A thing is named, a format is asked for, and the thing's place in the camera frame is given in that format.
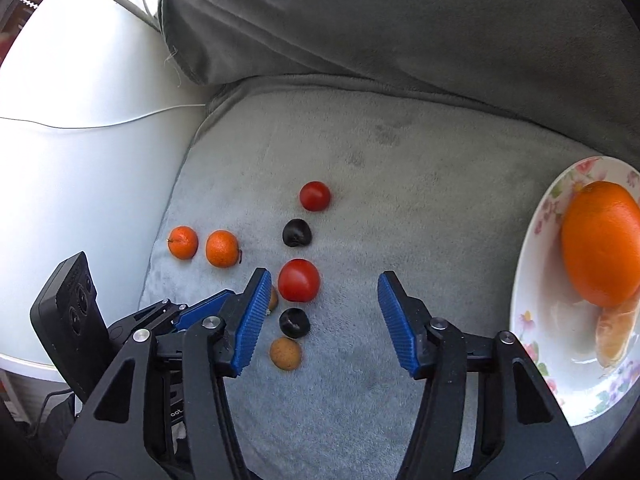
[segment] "plate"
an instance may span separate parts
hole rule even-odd
[[[546,190],[522,244],[511,297],[510,330],[554,393],[571,426],[596,418],[618,402],[640,376],[638,325],[626,357],[604,370],[595,355],[599,307],[583,300],[564,270],[562,216],[590,182],[625,187],[640,204],[640,174],[608,156],[592,156],[565,170]]]

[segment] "small red tomato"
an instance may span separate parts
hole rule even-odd
[[[301,258],[291,260],[280,271],[278,290],[287,301],[311,301],[320,290],[320,273],[311,262]]]
[[[331,202],[331,191],[317,180],[305,184],[300,190],[300,203],[307,211],[322,211]]]

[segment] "black olive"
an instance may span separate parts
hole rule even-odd
[[[309,333],[311,325],[305,311],[301,308],[288,308],[280,314],[280,330],[292,339],[298,339]]]
[[[307,246],[312,238],[311,228],[302,218],[289,220],[282,230],[282,241],[289,247]]]

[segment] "gray fabric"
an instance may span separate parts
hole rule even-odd
[[[290,258],[314,262],[322,286],[303,305],[312,331],[301,340],[302,367],[285,373],[268,357],[280,336],[278,316],[290,306],[281,301],[250,366],[226,382],[246,463],[264,480],[395,478],[422,384],[399,367],[376,301],[377,276],[393,269],[434,314],[495,335],[508,327],[516,261],[540,197],[565,167],[596,152],[477,110],[369,92],[286,90],[282,81],[275,87],[248,82],[204,124],[162,220],[140,307],[242,290],[258,266],[276,280]],[[298,191],[315,179],[334,198],[312,214]],[[282,227],[297,217],[314,234],[307,248],[282,243]],[[189,262],[166,248],[179,224],[200,236]],[[241,265],[207,263],[202,247],[220,228],[237,234]],[[476,387],[470,377],[459,466],[470,458]],[[625,410],[576,428],[588,462]]]
[[[328,73],[503,108],[640,165],[640,34],[620,0],[162,0],[200,82]]]

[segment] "small orange fruit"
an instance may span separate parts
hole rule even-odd
[[[181,225],[169,233],[166,244],[173,256],[179,260],[190,260],[198,250],[198,235],[190,227]]]
[[[240,258],[238,239],[229,231],[213,231],[205,246],[207,260],[214,267],[232,267]]]
[[[613,182],[591,182],[562,221],[562,258],[575,290],[590,303],[614,307],[640,286],[640,207]]]

